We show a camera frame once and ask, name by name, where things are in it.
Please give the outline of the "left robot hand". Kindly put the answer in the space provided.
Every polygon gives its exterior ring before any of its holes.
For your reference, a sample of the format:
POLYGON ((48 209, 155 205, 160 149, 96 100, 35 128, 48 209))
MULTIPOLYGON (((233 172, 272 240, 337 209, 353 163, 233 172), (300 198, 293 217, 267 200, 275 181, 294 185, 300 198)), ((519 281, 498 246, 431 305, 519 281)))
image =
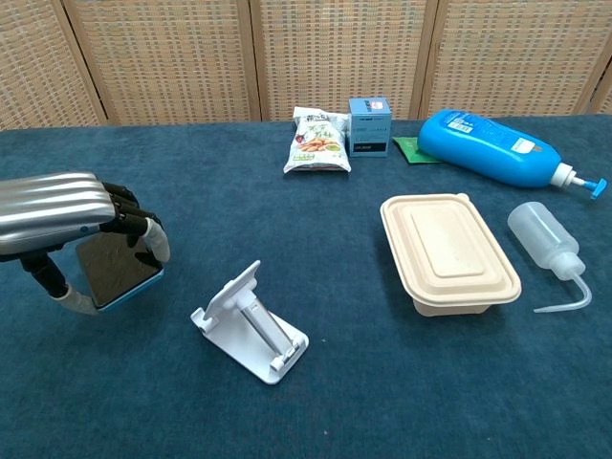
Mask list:
POLYGON ((0 181, 0 263, 19 261, 50 298, 84 315, 101 312, 90 291, 74 287, 51 254, 101 232, 125 235, 129 247, 141 239, 163 265, 170 259, 161 220, 125 186, 85 171, 0 181))

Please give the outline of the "blue pump detergent bottle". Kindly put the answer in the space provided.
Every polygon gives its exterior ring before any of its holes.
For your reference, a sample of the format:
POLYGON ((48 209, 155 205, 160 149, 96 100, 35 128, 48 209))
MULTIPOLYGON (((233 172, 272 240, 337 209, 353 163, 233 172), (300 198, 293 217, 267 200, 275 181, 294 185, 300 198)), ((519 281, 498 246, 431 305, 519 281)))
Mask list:
POLYGON ((576 185, 593 200, 607 188, 604 178, 583 180, 547 142, 462 110, 444 109, 422 125, 420 150, 439 161, 464 167, 509 186, 559 188, 576 185))

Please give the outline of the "woven bamboo folding screen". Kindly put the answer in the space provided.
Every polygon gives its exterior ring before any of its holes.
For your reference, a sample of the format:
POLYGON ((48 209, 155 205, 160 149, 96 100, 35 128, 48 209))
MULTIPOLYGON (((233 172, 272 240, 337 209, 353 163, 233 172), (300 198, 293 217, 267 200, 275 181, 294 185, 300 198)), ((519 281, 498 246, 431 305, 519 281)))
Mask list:
POLYGON ((612 115, 612 0, 0 0, 0 131, 612 115))

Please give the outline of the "beige lidded lunch box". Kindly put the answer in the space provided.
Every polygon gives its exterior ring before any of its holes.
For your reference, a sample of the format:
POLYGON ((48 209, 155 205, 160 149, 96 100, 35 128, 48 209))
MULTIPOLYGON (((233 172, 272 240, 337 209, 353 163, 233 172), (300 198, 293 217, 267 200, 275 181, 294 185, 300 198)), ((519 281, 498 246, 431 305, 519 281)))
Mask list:
POLYGON ((398 195, 380 214, 420 315, 477 315, 521 295, 518 274, 467 194, 398 195))

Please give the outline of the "clear squeeze wash bottle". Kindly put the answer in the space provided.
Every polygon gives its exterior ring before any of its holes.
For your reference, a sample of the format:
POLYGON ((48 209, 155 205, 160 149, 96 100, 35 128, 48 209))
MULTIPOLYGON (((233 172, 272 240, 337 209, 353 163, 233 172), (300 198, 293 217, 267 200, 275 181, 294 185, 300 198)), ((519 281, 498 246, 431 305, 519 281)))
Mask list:
POLYGON ((582 279, 586 266, 579 258, 579 243, 540 202, 517 206, 507 224, 539 268, 550 270, 561 281, 573 281, 582 299, 565 304, 534 309, 537 314, 560 313, 583 309, 592 301, 592 292, 582 279))

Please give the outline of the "small blue cardboard box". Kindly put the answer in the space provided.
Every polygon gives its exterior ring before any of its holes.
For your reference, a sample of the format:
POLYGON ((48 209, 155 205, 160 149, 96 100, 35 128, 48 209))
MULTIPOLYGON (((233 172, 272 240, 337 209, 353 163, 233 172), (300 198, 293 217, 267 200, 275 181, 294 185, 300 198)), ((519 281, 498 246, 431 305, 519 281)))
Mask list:
POLYGON ((391 109, 386 98, 350 98, 347 136, 351 158, 384 158, 391 137, 391 109))

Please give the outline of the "white snack bag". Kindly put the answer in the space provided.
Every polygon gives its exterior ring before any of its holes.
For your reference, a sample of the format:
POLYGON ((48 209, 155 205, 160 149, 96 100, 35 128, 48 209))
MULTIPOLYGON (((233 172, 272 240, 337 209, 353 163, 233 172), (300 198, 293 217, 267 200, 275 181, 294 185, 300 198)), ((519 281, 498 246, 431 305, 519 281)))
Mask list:
POLYGON ((285 174, 306 170, 352 170, 345 148, 346 114, 296 106, 293 120, 296 131, 283 167, 285 174))

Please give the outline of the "dark blue table mat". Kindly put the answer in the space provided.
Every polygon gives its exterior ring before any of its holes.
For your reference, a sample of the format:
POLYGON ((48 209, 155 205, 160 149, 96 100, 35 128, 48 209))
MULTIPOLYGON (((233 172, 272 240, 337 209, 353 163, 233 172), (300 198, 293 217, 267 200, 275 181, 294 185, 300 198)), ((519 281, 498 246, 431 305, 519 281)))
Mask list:
POLYGON ((291 121, 0 132, 0 180, 87 170, 163 221, 164 277, 96 317, 0 263, 0 459, 612 459, 612 115, 511 118, 588 180, 521 189, 392 149, 348 174, 284 174, 291 121), (518 300, 422 317, 380 207, 465 193, 518 300), (510 230, 540 202, 579 243, 582 299, 510 230), (277 384, 206 339, 198 308, 258 260, 254 293, 309 338, 277 384))

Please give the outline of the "white phone stand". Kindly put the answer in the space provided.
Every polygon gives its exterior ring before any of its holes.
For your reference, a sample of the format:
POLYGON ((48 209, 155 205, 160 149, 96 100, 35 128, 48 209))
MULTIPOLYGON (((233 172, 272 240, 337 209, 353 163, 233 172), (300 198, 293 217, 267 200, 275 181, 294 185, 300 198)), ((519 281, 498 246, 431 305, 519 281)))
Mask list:
POLYGON ((306 334, 254 293, 258 260, 190 315, 200 333, 266 384, 279 383, 309 346, 306 334))

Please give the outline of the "black smartphone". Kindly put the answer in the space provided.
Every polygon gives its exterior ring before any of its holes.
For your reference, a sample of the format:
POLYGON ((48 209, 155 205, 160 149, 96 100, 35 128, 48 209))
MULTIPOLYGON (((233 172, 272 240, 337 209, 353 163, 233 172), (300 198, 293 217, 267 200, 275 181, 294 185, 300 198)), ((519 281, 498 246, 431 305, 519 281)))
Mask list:
POLYGON ((107 311, 146 289, 164 275, 163 263, 140 239, 98 233, 76 246, 76 255, 98 312, 107 311))

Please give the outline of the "green flat packet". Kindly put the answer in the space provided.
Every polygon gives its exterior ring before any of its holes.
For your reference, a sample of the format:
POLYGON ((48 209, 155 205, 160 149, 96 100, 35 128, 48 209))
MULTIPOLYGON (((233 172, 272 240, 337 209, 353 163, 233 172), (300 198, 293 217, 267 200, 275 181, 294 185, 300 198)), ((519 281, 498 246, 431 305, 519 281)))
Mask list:
POLYGON ((425 152, 418 146, 416 137, 393 137, 393 142, 400 148, 401 152, 410 164, 440 164, 437 160, 425 152))

